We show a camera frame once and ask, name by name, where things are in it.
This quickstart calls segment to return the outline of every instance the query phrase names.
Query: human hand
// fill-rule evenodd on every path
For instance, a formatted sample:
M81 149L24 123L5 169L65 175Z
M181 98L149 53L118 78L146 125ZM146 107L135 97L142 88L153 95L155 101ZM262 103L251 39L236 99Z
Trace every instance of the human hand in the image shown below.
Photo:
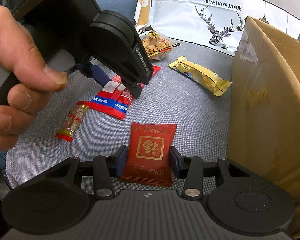
M12 148L18 135L43 110L52 91L67 84L65 72L49 68L30 33L18 23L10 11L0 6L0 65L21 81L8 93L10 106L0 106L0 150Z

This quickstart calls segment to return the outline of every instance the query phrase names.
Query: blue stripe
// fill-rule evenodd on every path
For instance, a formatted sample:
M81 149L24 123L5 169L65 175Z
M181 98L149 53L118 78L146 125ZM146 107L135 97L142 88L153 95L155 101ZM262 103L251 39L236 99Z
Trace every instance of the blue stripe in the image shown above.
M109 99L109 98L103 98L103 97L99 97L99 96L96 96L95 98L93 98L91 100L91 102L100 104L103 106L112 107L113 109L116 109L124 114L127 112L127 108L128 108L128 106L126 104L122 104L116 100Z

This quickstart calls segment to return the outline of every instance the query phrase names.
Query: deer illustration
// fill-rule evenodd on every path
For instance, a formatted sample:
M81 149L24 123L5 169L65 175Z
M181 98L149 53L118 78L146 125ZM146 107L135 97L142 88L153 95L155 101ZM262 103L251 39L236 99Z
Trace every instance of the deer illustration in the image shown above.
M240 15L238 14L239 16L239 19L240 19L240 24L236 26L236 28L233 28L233 22L231 20L231 24L230 24L230 28L227 27L227 28L224 28L223 31L219 32L216 30L216 28L214 27L214 24L213 22L211 21L211 17L212 15L210 15L210 17L207 19L206 16L204 15L204 10L207 9L210 5L208 5L207 7L201 9L201 11L199 12L197 7L195 7L197 13L199 14L200 18L202 20L204 20L204 22L206 24L208 24L208 30L212 33L212 38L210 39L209 43L214 45L214 46L217 46L217 47L220 47L220 48L223 48L223 49L227 49L228 47L230 47L229 45L226 45L223 43L223 38L224 37L229 37L230 36L230 33L229 32L239 32L239 31L242 31L244 29L244 26L242 25L243 24L243 20L242 18L240 17Z

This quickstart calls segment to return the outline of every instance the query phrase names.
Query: snack package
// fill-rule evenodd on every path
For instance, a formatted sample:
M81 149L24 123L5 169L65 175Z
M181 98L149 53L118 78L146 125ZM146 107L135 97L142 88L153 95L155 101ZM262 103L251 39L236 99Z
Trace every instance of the snack package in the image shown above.
M153 66L152 76L154 76L161 67ZM121 83L121 78L115 75L108 84L91 100L89 106L94 110L112 115L120 120L126 116L128 107L131 105L134 97L128 89Z
M163 34L152 30L143 39L142 44L146 49L149 59L161 60L180 43L172 42Z
M178 57L178 59L169 64L169 67L178 70L192 80L196 81L206 89L210 90L215 96L221 97L229 88L232 82L224 80L211 70L187 61L186 57Z
M176 124L131 124L128 160L123 181L155 186L172 186L169 147Z
M89 102L79 101L77 105L71 109L64 120L61 129L58 130L54 137L71 142L75 131L79 128L88 110Z

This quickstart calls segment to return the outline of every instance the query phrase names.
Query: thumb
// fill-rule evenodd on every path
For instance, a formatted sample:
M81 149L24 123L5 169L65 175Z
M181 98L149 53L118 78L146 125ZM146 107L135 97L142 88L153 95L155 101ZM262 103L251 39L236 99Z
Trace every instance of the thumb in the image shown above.
M0 65L31 89L56 91L67 83L63 75L46 65L30 33L3 6L0 6Z

